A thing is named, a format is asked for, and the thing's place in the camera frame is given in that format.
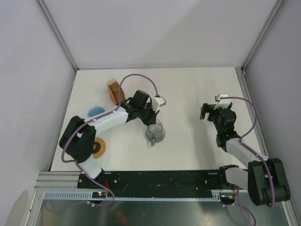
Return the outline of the glass coffee server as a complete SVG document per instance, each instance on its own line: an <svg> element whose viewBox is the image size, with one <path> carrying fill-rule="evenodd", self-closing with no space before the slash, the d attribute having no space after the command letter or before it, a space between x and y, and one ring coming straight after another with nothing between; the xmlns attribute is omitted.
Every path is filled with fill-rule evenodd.
<svg viewBox="0 0 301 226"><path fill-rule="evenodd" d="M152 147L155 146L156 143L160 143L165 139L166 131L159 119L156 119L155 124L147 126L145 136Z"/></svg>

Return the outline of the blue ribbed dripper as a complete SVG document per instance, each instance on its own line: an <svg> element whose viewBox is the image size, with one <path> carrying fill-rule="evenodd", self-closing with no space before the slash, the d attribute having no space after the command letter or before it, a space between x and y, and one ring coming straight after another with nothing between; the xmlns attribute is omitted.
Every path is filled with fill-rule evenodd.
<svg viewBox="0 0 301 226"><path fill-rule="evenodd" d="M105 109L101 106L95 106L95 107L92 107L89 111L88 111L88 114L87 116L88 117L93 117L93 116L96 116L98 114L101 114L101 113L104 113L105 112Z"/></svg>

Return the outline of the wooden ring dripper stand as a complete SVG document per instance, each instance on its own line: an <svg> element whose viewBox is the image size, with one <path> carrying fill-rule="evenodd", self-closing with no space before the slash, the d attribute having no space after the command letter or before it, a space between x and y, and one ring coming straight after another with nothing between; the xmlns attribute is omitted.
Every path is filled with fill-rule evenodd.
<svg viewBox="0 0 301 226"><path fill-rule="evenodd" d="M92 156L95 159L99 159L104 155L105 151L106 151L106 143L104 142L103 139L96 137L94 141L93 150L92 150Z"/></svg>

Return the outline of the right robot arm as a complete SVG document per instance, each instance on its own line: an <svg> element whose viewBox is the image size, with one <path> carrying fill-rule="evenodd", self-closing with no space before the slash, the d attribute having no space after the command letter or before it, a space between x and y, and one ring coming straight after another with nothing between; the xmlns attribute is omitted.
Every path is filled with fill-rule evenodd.
<svg viewBox="0 0 301 226"><path fill-rule="evenodd" d="M216 105L204 103L200 110L200 119L203 120L208 115L208 121L215 126L217 146L236 157L246 167L221 167L223 173L217 177L218 186L228 189L231 185L236 185L246 190L257 206L290 200L291 191L282 161L260 154L240 140L234 127L236 113L231 107L231 102Z"/></svg>

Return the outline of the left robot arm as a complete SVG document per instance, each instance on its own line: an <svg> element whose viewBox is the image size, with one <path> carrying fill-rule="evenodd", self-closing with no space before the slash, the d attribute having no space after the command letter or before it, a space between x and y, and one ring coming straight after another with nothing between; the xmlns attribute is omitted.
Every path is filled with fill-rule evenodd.
<svg viewBox="0 0 301 226"><path fill-rule="evenodd" d="M103 169L92 155L95 138L117 125L137 118L146 126L153 125L156 123L160 107L165 104L166 100L163 97L155 96L151 99L149 94L138 90L133 97L110 111L86 119L72 117L59 141L59 146L63 149L62 161L67 162L64 154L68 154L73 158L71 161L78 164L80 170L87 174L87 182L93 188L101 187L104 182L101 174Z"/></svg>

